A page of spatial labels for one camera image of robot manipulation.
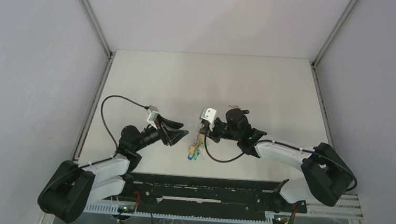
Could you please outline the large keyring with yellow handle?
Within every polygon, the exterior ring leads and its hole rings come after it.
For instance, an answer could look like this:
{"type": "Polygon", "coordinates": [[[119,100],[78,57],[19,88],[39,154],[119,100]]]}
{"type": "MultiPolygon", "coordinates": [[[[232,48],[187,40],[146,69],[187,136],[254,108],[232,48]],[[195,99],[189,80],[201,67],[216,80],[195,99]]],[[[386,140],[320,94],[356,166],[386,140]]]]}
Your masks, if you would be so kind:
{"type": "Polygon", "coordinates": [[[197,127],[196,136],[191,141],[190,146],[196,145],[198,147],[198,151],[203,150],[204,146],[205,146],[205,141],[204,141],[205,135],[204,134],[205,134],[205,127],[200,123],[197,127]]]}

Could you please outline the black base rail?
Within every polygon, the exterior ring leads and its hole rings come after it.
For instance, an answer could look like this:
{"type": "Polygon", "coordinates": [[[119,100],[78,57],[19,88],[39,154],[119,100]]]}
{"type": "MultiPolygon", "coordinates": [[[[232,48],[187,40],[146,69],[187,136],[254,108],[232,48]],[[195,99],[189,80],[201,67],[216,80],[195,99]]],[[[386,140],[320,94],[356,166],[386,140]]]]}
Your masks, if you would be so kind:
{"type": "Polygon", "coordinates": [[[276,193],[281,182],[131,173],[121,194],[108,200],[134,202],[150,211],[184,213],[306,213],[306,202],[287,203],[276,193]]]}

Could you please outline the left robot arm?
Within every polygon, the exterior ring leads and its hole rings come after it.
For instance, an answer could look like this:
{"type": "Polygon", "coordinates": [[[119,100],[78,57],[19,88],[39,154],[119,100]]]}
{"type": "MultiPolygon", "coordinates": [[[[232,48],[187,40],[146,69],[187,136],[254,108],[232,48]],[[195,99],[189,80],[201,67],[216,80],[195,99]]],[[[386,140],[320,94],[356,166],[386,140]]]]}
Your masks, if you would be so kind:
{"type": "Polygon", "coordinates": [[[160,115],[142,131],[134,125],[125,126],[112,156],[86,164],[63,161],[39,194],[37,204],[43,212],[71,223],[87,206],[105,197],[131,198],[134,186],[123,176],[138,166],[142,159],[138,152],[158,141],[175,145],[189,134],[183,127],[183,123],[160,115]]]}

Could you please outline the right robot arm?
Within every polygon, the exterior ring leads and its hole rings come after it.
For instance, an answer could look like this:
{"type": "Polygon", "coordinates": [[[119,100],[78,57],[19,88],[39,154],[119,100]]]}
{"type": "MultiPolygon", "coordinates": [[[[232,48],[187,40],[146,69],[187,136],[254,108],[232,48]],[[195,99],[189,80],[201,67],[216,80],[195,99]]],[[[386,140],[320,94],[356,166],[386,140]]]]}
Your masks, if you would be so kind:
{"type": "Polygon", "coordinates": [[[301,146],[279,141],[252,127],[248,113],[248,110],[233,108],[226,112],[226,121],[222,121],[216,109],[203,108],[199,132],[205,140],[216,144],[222,139],[236,142],[240,156],[274,160],[301,172],[301,178],[285,179],[277,187],[273,195],[275,208],[285,211],[294,203],[309,198],[332,207],[342,195],[356,189],[357,177],[328,143],[301,146]]]}

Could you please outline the yellow key tag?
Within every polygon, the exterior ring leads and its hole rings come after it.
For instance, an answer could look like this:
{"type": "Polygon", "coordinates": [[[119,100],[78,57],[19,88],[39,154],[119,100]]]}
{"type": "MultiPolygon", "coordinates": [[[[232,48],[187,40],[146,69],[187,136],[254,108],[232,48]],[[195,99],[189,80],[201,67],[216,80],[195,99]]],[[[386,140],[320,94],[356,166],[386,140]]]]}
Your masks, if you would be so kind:
{"type": "Polygon", "coordinates": [[[196,145],[191,145],[189,147],[189,153],[191,153],[191,152],[198,152],[198,147],[196,145]]]}

